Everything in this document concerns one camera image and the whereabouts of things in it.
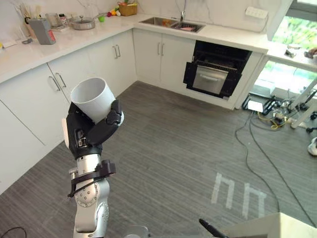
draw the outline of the kitchen sink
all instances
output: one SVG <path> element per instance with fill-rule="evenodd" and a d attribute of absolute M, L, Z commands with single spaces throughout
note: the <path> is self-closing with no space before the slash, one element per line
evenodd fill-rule
<path fill-rule="evenodd" d="M 199 32 L 205 25 L 199 25 L 195 23 L 188 23 L 188 22 L 176 22 L 171 25 L 171 28 L 182 30 L 182 31 L 189 31 L 189 32 Z"/>
<path fill-rule="evenodd" d="M 146 23 L 155 26 L 163 26 L 167 28 L 172 28 L 176 30 L 188 31 L 188 32 L 199 32 L 205 25 L 189 23 L 189 22 L 180 22 L 177 20 L 172 20 L 168 18 L 161 17 L 151 17 L 144 21 L 140 21 L 140 23 Z"/>
<path fill-rule="evenodd" d="M 152 17 L 140 22 L 155 25 L 155 26 L 170 27 L 172 24 L 177 23 L 178 21 L 167 19 L 167 18 Z"/>

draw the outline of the basket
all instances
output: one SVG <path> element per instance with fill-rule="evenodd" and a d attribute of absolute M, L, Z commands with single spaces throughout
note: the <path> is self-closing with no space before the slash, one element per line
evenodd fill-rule
<path fill-rule="evenodd" d="M 136 6 L 136 5 L 130 5 L 130 6 L 119 5 L 119 12 L 121 13 L 121 16 L 135 15 L 138 13 L 138 6 Z"/>

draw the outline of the oven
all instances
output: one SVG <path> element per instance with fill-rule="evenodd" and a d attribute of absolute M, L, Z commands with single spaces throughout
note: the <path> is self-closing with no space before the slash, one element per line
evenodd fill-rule
<path fill-rule="evenodd" d="M 201 93 L 224 98 L 236 88 L 251 52 L 197 41 L 192 62 L 187 62 L 186 87 Z"/>

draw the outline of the cooking pot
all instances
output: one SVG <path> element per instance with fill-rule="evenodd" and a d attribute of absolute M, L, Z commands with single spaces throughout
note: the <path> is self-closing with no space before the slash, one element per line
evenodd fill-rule
<path fill-rule="evenodd" d="M 94 18 L 84 17 L 84 16 L 80 15 L 79 17 L 72 18 L 70 20 L 70 22 L 75 30 L 90 30 L 96 26 L 95 19 L 100 17 L 100 16 L 103 16 L 103 15 L 105 15 L 105 14 L 100 13 L 97 16 L 95 16 Z"/>

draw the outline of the cabinet door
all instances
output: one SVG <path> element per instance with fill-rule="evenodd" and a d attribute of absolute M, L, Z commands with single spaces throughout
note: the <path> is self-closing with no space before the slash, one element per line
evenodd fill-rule
<path fill-rule="evenodd" d="M 133 39 L 138 79 L 158 84 L 162 34 L 133 29 Z"/>
<path fill-rule="evenodd" d="M 192 61 L 195 40 L 163 34 L 161 83 L 170 90 L 183 88 L 186 63 Z"/>
<path fill-rule="evenodd" d="M 94 76 L 85 48 L 55 59 L 48 65 L 69 102 L 71 90 L 81 81 Z"/>
<path fill-rule="evenodd" d="M 0 84 L 0 99 L 45 144 L 63 140 L 69 104 L 46 64 Z"/>
<path fill-rule="evenodd" d="M 0 102 L 0 194 L 22 176 L 37 161 L 32 155 L 43 144 L 14 114 Z"/>
<path fill-rule="evenodd" d="M 95 76 L 103 78 L 115 96 L 121 93 L 120 81 L 116 75 L 120 70 L 124 70 L 124 66 L 120 67 L 118 63 L 119 58 L 115 54 L 112 37 L 88 46 L 87 53 Z"/>
<path fill-rule="evenodd" d="M 111 90 L 117 96 L 137 80 L 132 30 L 114 36 L 113 43 L 119 57 L 115 61 L 116 83 Z"/>

